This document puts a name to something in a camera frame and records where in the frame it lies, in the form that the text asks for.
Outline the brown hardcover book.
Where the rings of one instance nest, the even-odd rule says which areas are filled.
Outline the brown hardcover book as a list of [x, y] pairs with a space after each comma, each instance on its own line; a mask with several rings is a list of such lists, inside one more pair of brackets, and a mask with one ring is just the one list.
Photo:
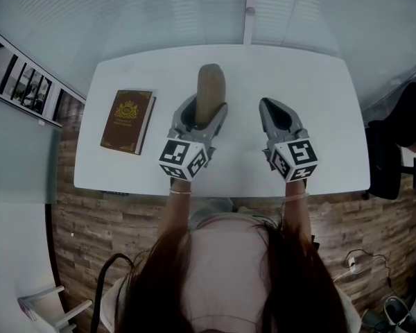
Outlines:
[[100, 146], [113, 151], [141, 155], [155, 101], [153, 90], [118, 90]]

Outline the white folding stool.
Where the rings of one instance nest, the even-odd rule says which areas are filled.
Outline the white folding stool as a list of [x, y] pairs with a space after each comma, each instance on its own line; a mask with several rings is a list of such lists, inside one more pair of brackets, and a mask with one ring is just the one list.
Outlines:
[[92, 301], [86, 299], [73, 309], [65, 311], [61, 303], [55, 303], [55, 300], [60, 300], [60, 294], [64, 290], [60, 285], [17, 299], [20, 309], [30, 319], [37, 333], [73, 333], [76, 324], [71, 323], [71, 320], [91, 307]]

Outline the black office chair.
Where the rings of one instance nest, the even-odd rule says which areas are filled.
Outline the black office chair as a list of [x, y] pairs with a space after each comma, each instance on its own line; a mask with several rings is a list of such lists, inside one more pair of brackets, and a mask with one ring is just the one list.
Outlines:
[[363, 194], [394, 200], [399, 195], [401, 176], [413, 177], [416, 190], [416, 160], [402, 163], [401, 150], [416, 153], [416, 82], [409, 83], [392, 112], [383, 120], [370, 121], [365, 128], [370, 166], [370, 187]]

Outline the person's torso in pale top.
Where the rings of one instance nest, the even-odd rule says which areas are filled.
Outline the person's torso in pale top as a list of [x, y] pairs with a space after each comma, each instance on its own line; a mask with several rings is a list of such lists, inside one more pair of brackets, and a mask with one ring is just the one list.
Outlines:
[[312, 243], [245, 212], [158, 238], [103, 296], [110, 333], [359, 333]]

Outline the person's right forearm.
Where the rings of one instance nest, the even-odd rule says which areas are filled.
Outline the person's right forearm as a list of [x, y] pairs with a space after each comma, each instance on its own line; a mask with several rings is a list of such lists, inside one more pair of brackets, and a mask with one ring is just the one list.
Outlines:
[[307, 203], [305, 182], [299, 180], [286, 184], [284, 202], [284, 227], [297, 232], [304, 243], [312, 243], [311, 220]]

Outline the grey sneaker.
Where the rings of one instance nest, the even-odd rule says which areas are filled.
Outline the grey sneaker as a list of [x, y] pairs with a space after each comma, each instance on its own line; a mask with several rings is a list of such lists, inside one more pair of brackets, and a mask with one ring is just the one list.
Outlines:
[[396, 296], [390, 296], [384, 302], [384, 313], [395, 333], [416, 333], [416, 319], [405, 303]]

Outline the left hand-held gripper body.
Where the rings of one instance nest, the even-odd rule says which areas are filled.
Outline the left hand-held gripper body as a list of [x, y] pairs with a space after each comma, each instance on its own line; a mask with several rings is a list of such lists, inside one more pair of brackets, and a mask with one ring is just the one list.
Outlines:
[[211, 160], [217, 134], [217, 130], [172, 130], [158, 159], [160, 167], [171, 178], [192, 181]]

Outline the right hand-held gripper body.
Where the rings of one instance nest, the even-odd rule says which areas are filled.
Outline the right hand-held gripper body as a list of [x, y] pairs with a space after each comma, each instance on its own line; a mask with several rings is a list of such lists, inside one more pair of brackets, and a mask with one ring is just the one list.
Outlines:
[[306, 180], [318, 165], [313, 143], [304, 128], [285, 137], [270, 138], [263, 152], [271, 170], [276, 170], [286, 183]]

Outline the person's left forearm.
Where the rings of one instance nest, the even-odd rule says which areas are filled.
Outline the person's left forearm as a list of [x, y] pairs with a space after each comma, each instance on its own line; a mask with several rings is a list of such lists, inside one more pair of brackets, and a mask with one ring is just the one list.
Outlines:
[[191, 204], [191, 183], [177, 179], [170, 187], [169, 195], [160, 214], [157, 236], [178, 228], [186, 228]]

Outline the black metal railing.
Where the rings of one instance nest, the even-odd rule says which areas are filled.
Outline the black metal railing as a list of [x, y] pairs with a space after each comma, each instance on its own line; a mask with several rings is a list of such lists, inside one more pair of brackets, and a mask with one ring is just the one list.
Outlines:
[[0, 97], [43, 119], [55, 120], [62, 88], [0, 44]]

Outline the person's leg in grey jeans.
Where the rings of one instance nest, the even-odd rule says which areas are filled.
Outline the person's leg in grey jeans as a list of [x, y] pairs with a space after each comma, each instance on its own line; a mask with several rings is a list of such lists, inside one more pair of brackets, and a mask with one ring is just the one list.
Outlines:
[[194, 230], [202, 222], [221, 213], [231, 213], [233, 202], [230, 198], [197, 198], [189, 208], [189, 228]]

